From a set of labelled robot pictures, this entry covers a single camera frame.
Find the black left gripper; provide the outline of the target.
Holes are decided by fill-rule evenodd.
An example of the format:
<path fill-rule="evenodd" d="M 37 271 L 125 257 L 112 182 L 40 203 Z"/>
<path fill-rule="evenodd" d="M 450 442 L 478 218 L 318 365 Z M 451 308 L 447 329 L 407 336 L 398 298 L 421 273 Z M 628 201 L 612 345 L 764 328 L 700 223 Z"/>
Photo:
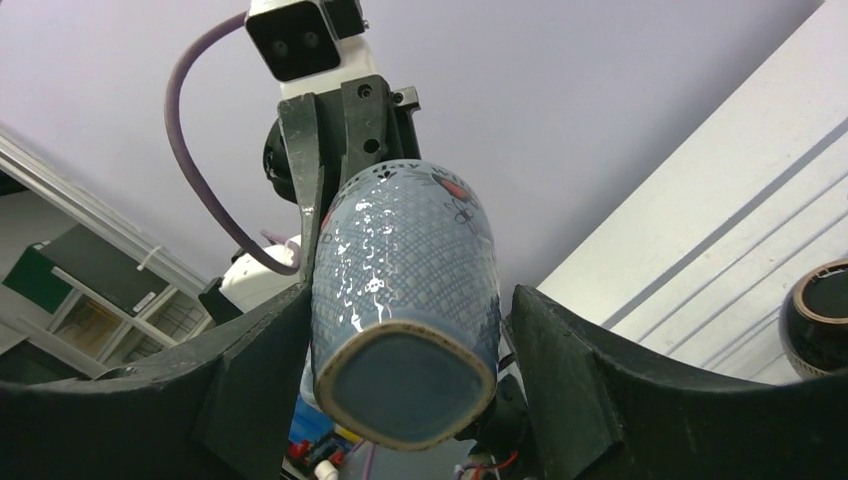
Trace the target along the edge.
<path fill-rule="evenodd" d="M 376 163 L 420 159 L 413 86 L 393 89 L 380 75 L 340 88 L 283 100 L 278 117 L 301 220 L 300 278 L 314 279 L 320 235 L 324 169 L 357 173 Z"/>

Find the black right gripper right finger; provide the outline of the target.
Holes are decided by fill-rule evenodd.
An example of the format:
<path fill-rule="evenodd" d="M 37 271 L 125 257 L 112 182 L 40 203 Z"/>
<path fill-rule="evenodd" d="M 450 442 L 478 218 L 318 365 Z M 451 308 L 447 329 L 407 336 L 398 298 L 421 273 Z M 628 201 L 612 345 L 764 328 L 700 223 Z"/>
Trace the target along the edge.
<path fill-rule="evenodd" d="M 508 318 L 547 479 L 843 479 L 847 378 L 768 385 L 658 354 L 517 286 Z"/>

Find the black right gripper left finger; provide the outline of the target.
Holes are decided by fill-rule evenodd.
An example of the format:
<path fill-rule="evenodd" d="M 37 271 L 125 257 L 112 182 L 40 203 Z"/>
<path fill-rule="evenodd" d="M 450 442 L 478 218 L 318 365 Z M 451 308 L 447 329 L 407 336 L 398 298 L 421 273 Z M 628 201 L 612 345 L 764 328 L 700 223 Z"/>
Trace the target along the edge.
<path fill-rule="evenodd" d="M 1 386 L 5 479 L 275 479 L 311 337 L 295 285 L 94 380 Z"/>

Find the small grey espresso cup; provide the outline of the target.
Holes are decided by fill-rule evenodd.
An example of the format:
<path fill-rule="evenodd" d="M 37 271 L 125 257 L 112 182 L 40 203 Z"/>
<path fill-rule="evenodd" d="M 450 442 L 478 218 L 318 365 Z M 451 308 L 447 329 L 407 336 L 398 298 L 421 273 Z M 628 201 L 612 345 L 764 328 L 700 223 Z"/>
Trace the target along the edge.
<path fill-rule="evenodd" d="M 322 225 L 311 368 L 320 409 L 378 445 L 429 449 L 496 389 L 494 236 L 470 185 L 415 160 L 364 169 Z"/>

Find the tan bowl with patterned rim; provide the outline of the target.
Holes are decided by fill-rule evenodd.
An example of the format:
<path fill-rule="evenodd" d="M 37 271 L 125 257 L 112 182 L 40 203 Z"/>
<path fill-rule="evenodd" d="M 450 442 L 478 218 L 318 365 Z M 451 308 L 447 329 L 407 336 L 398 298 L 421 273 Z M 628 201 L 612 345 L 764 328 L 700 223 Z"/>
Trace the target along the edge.
<path fill-rule="evenodd" d="M 793 370 L 804 380 L 847 368 L 847 260 L 820 265 L 788 292 L 779 336 Z"/>

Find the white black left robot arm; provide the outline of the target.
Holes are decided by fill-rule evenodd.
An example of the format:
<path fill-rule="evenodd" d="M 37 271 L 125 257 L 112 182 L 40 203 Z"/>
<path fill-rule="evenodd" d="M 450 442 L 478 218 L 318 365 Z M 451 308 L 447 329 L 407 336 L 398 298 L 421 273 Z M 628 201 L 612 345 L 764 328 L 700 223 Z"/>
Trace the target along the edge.
<path fill-rule="evenodd" d="M 239 248 L 231 267 L 199 296 L 216 323 L 235 319 L 311 275 L 330 205 L 356 175 L 383 171 L 390 160 L 420 160 L 412 119 L 419 108 L 415 87 L 393 89 L 379 75 L 278 104 L 263 167 L 276 193 L 298 207 L 301 231 L 291 238 L 267 232 L 264 244 Z"/>

